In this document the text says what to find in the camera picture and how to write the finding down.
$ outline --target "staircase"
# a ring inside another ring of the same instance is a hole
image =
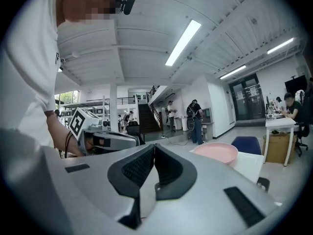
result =
[[[160,131],[155,117],[153,116],[148,104],[139,104],[139,125],[142,133]]]

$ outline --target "fluorescent light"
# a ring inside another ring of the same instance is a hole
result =
[[[292,41],[293,41],[293,38],[290,38],[289,40],[283,42],[282,44],[276,46],[275,48],[268,50],[268,54],[271,54],[272,52],[274,52],[274,51],[278,50],[279,48],[291,43]]]
[[[238,68],[238,69],[236,69],[236,70],[233,70],[232,72],[226,74],[225,76],[222,76],[220,79],[224,79],[224,78],[226,78],[226,77],[228,77],[228,76],[230,76],[230,75],[232,75],[232,74],[234,74],[234,73],[236,73],[236,72],[238,72],[238,71],[243,70],[244,68],[246,68],[245,65],[244,65],[244,66],[241,66],[240,68]]]
[[[166,62],[166,66],[172,66],[181,52],[185,49],[189,41],[192,39],[192,37],[196,34],[198,29],[201,27],[201,24],[192,20],[188,27],[186,28],[185,32],[181,36],[180,40],[176,44],[173,52],[171,53],[170,57],[168,58]]]

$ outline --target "cardboard box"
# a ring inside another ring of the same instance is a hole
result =
[[[287,150],[289,145],[290,134],[280,133],[280,134],[270,134],[268,141],[268,153],[266,156],[266,162],[270,163],[280,163],[284,164],[287,156]],[[263,136],[263,150],[262,154],[264,155],[265,145],[266,145],[266,136]],[[294,158],[294,147],[296,142],[296,135],[293,136],[292,147],[289,156],[288,163],[290,163]]]

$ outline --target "glass door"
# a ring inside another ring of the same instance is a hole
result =
[[[256,74],[241,78],[229,86],[237,120],[252,120],[265,117],[262,90]]]

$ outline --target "blue chair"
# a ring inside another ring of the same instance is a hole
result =
[[[231,145],[235,146],[240,152],[262,155],[260,144],[256,137],[236,137]],[[257,184],[264,186],[265,191],[268,192],[270,184],[268,179],[260,177]]]

